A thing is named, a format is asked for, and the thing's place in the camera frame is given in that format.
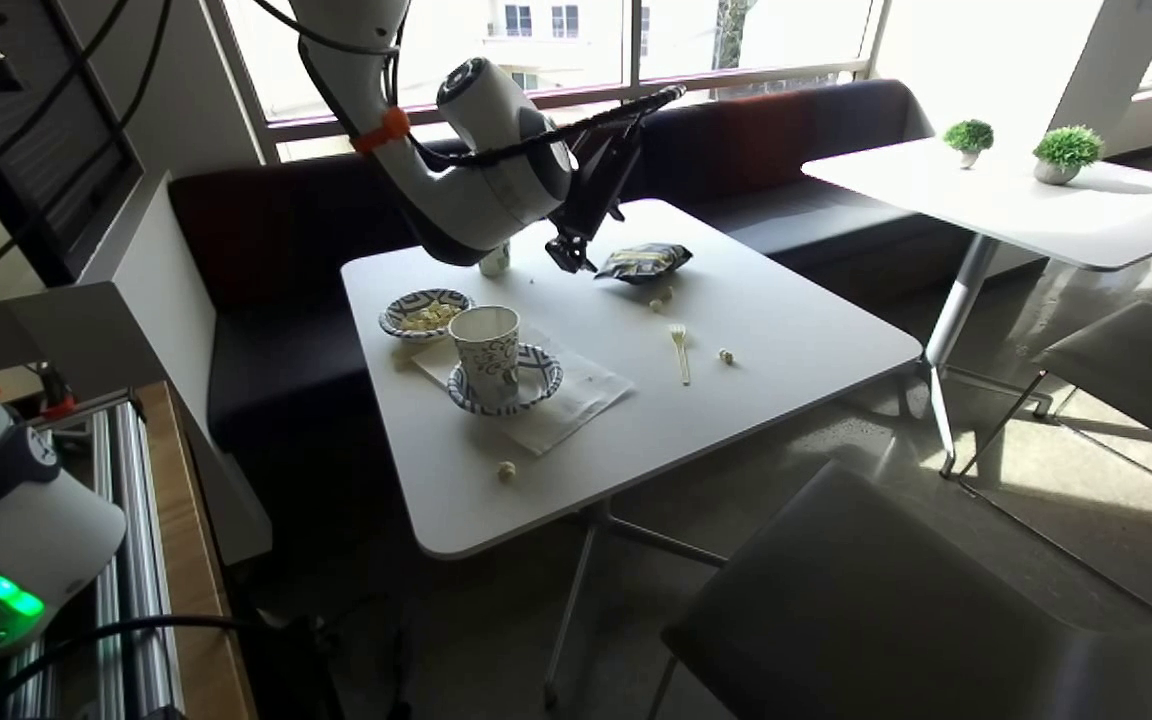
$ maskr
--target ceramic cup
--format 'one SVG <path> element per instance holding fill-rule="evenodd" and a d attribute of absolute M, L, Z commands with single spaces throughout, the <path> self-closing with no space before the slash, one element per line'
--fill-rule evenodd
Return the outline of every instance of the ceramic cup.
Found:
<path fill-rule="evenodd" d="M 474 404 L 500 406 L 514 401 L 519 314 L 500 303 L 467 307 L 446 323 L 461 357 L 463 388 Z"/>

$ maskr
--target tabletop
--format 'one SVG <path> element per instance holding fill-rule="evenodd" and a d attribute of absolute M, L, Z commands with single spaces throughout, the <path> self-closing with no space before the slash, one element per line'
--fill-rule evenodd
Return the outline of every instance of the tabletop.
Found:
<path fill-rule="evenodd" d="M 985 153 L 972 173 L 938 138 L 887 143 L 804 162 L 861 197 L 1088 266 L 1152 255 L 1152 173 L 1088 162 L 1069 189 L 1032 178 L 1026 153 Z"/>
<path fill-rule="evenodd" d="M 599 228 L 591 259 L 651 240 L 688 242 L 691 259 L 665 284 L 566 276 L 542 240 L 542 228 L 519 232 L 500 278 L 436 264 L 421 249 L 345 264 L 394 477 L 430 555 L 457 561 L 580 513 L 920 357 L 898 327 L 658 198 L 623 204 L 623 225 Z M 509 303 L 523 314 L 523 338 L 533 327 L 559 353 L 580 353 L 623 377 L 633 397 L 552 452 L 519 452 L 494 420 L 461 410 L 413 367 L 408 347 L 378 332 L 382 307 L 415 288 Z M 691 342 L 691 383 L 680 378 L 674 327 Z"/>

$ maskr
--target small bowl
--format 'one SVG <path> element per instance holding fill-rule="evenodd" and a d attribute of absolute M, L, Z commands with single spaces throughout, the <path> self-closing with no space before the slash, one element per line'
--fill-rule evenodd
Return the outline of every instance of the small bowl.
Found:
<path fill-rule="evenodd" d="M 424 288 L 390 300 L 378 314 L 378 327 L 408 342 L 428 342 L 446 335 L 451 314 L 467 307 L 463 290 Z"/>

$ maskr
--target robotic arm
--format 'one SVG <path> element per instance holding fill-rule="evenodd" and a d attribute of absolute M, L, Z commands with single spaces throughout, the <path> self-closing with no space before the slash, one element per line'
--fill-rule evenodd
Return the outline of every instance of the robotic arm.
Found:
<path fill-rule="evenodd" d="M 623 176 L 636 162 L 640 121 L 674 91 L 657 91 L 587 169 L 533 99 L 490 61 L 461 63 L 436 91 L 436 109 L 467 143 L 474 162 L 430 169 L 394 109 L 394 57 L 408 0 L 292 0 L 298 61 L 346 129 L 355 153 L 370 153 L 388 178 L 415 208 L 424 249 L 446 264 L 474 264 L 512 232 L 552 220 L 552 259 L 566 273 L 591 266 L 583 242 L 615 212 Z"/>

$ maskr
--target dark sofa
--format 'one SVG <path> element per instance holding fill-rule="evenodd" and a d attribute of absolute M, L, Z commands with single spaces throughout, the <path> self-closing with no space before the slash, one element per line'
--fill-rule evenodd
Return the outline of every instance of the dark sofa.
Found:
<path fill-rule="evenodd" d="M 950 278 L 954 228 L 814 182 L 804 161 L 923 135 L 905 84 L 831 84 L 669 109 L 643 122 L 628 198 L 658 197 L 772 259 L 885 307 Z M 217 303 L 210 435 L 261 470 L 292 430 L 363 426 L 382 456 L 339 264 L 413 242 L 382 173 L 360 154 L 170 178 Z"/>

